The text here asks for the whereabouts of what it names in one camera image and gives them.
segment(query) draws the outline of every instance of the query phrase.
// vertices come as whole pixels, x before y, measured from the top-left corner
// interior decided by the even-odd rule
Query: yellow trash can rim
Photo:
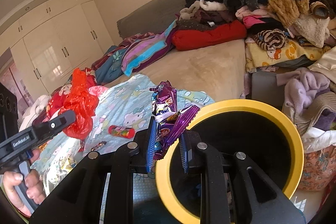
[[[283,188],[283,193],[291,198],[294,194],[302,175],[303,170],[303,146],[300,135],[294,124],[276,108],[262,102],[234,99],[226,100],[203,107],[191,121],[187,129],[192,129],[194,126],[203,120],[224,112],[244,111],[259,114],[272,121],[285,135],[291,153],[291,168],[287,182]],[[179,141],[177,140],[168,150],[162,160],[156,163],[156,185],[160,198],[168,209],[168,211],[183,224],[199,224],[199,217],[189,212],[177,199],[171,182],[170,182],[170,163],[174,150]]]

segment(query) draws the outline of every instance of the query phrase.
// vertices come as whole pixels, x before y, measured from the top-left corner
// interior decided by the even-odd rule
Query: finger
[[[27,196],[30,199],[38,198],[41,194],[43,194],[43,183],[42,183],[42,181],[40,181],[35,186],[28,188],[28,190],[27,190]]]
[[[35,186],[40,182],[40,175],[39,173],[35,170],[32,169],[30,173],[27,175],[25,178],[25,184],[28,188]]]
[[[34,202],[36,204],[41,204],[45,200],[45,198],[46,198],[46,196],[43,193],[43,194],[39,195],[37,198],[34,198]]]
[[[32,164],[33,162],[37,161],[38,158],[40,157],[40,153],[41,153],[38,148],[34,149],[32,152],[33,152],[33,157],[29,160],[30,164]]]
[[[3,186],[6,191],[7,197],[11,201],[11,203],[21,212],[26,214],[24,212],[25,205],[23,204],[22,200],[20,199],[19,195],[17,194],[14,188],[14,186],[18,186],[22,182],[22,180],[23,180],[22,174],[7,171],[4,173]]]

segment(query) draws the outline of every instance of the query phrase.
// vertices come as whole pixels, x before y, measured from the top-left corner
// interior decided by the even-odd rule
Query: purple candy wrapper
[[[177,111],[176,89],[169,81],[161,82],[155,89],[150,90],[154,91],[152,111],[157,122],[154,160],[160,160],[200,109],[196,105],[191,105]]]

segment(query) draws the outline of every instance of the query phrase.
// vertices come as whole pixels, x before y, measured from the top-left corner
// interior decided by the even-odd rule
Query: metal bolt
[[[246,154],[244,152],[237,152],[236,157],[240,160],[246,159]]]
[[[127,147],[129,149],[135,149],[135,148],[137,148],[137,146],[138,146],[138,144],[136,142],[130,142],[130,143],[127,144]]]
[[[92,151],[89,153],[89,159],[94,160],[97,157],[98,157],[98,153],[96,151]]]
[[[198,147],[199,149],[206,149],[206,148],[208,147],[208,145],[207,145],[206,143],[198,143],[198,144],[197,144],[197,147]]]

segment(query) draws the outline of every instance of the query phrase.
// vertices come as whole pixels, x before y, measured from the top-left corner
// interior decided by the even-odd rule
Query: red plastic bag
[[[84,140],[93,128],[92,116],[98,106],[99,99],[91,95],[87,88],[86,74],[76,68],[72,74],[72,87],[58,115],[72,109],[76,113],[76,121],[63,130],[72,138]]]

